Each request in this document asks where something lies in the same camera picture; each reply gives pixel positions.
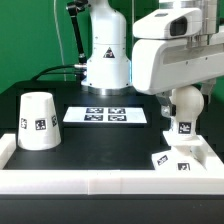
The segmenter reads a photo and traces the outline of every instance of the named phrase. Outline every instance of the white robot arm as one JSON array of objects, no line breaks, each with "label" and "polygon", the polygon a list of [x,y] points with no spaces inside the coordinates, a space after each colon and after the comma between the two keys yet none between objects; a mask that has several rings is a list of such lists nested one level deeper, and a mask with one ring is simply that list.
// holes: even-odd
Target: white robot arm
[{"label": "white robot arm", "polygon": [[92,22],[92,56],[87,60],[83,89],[102,95],[129,91],[131,63],[126,56],[125,17],[112,9],[108,0],[75,0],[73,4],[78,11],[88,6]]},{"label": "white robot arm", "polygon": [[141,38],[132,55],[134,87],[157,94],[224,75],[218,1],[160,0],[160,7],[133,27]]},{"label": "white robot arm", "polygon": [[[215,78],[224,75],[224,27],[219,27],[217,15],[217,0],[160,0],[160,9],[134,24],[133,33],[141,39],[132,54],[133,86],[156,94],[162,115],[171,118],[170,130],[164,132],[171,150],[152,155],[155,169],[223,166],[195,133],[202,94],[211,94]],[[201,92],[189,86],[198,82],[203,83]],[[193,151],[199,155],[196,160]]]}]

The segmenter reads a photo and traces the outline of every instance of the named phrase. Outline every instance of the sticker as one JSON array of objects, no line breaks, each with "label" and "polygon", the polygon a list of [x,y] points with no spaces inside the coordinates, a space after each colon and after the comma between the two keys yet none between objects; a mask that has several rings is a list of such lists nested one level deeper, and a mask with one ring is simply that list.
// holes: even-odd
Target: sticker
[{"label": "sticker", "polygon": [[125,115],[108,115],[108,121],[127,121]]},{"label": "sticker", "polygon": [[21,128],[27,129],[27,120],[24,118],[21,118]]},{"label": "sticker", "polygon": [[103,121],[103,115],[85,115],[85,121]]},{"label": "sticker", "polygon": [[52,125],[53,125],[53,127],[56,126],[57,123],[58,123],[58,122],[57,122],[57,117],[56,117],[56,115],[52,116],[51,120],[52,120]]},{"label": "sticker", "polygon": [[180,122],[179,123],[179,134],[190,134],[191,133],[191,123],[190,122]]},{"label": "sticker", "polygon": [[94,107],[89,107],[86,109],[86,113],[90,113],[90,114],[103,114],[104,109],[103,108],[94,108]]},{"label": "sticker", "polygon": [[185,170],[185,171],[190,171],[190,164],[189,163],[178,163],[177,164],[177,169],[178,170]]},{"label": "sticker", "polygon": [[37,131],[47,129],[45,120],[36,120],[35,124],[36,124],[36,130]]},{"label": "sticker", "polygon": [[108,109],[109,114],[125,114],[124,108],[109,108]]},{"label": "sticker", "polygon": [[103,57],[104,57],[104,58],[115,58],[115,57],[114,57],[114,53],[113,53],[113,51],[111,50],[110,47],[108,48],[107,52],[104,54]]},{"label": "sticker", "polygon": [[167,155],[163,156],[162,158],[160,158],[159,160],[157,160],[157,163],[159,166],[163,165],[166,161],[168,161],[168,157]]}]

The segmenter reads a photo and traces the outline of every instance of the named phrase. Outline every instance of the warning label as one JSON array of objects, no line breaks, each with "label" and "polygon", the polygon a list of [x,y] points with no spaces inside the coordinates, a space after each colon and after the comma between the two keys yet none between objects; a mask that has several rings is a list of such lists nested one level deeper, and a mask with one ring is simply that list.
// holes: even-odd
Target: warning label
[{"label": "warning label", "polygon": [[104,54],[103,57],[104,58],[115,58],[114,53],[110,47],[108,48],[107,52]]}]

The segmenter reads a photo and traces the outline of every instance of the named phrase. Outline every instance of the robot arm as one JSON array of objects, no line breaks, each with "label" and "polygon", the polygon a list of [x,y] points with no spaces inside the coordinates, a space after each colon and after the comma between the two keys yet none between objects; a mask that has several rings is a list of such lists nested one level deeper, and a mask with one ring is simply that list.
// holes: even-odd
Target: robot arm
[{"label": "robot arm", "polygon": [[133,49],[133,85],[150,95],[224,74],[224,27],[217,32],[218,3],[167,2],[160,0],[162,9],[133,27],[134,35],[141,38]]},{"label": "robot arm", "polygon": [[[86,60],[87,77],[82,81],[83,90],[101,95],[120,95],[129,91],[130,60],[126,56],[126,20],[112,9],[108,0],[75,0],[68,5],[77,43],[76,15],[89,6],[92,22],[92,55]],[[84,56],[78,45],[79,58]]]}]

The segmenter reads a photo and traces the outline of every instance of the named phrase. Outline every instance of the robot body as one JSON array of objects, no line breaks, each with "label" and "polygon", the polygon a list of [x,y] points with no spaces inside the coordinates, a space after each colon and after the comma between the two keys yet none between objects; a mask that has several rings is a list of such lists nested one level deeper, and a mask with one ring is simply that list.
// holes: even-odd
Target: robot body
[{"label": "robot body", "polygon": [[131,85],[126,56],[126,20],[108,0],[91,0],[93,49],[87,61],[84,90],[103,95],[121,94]]}]

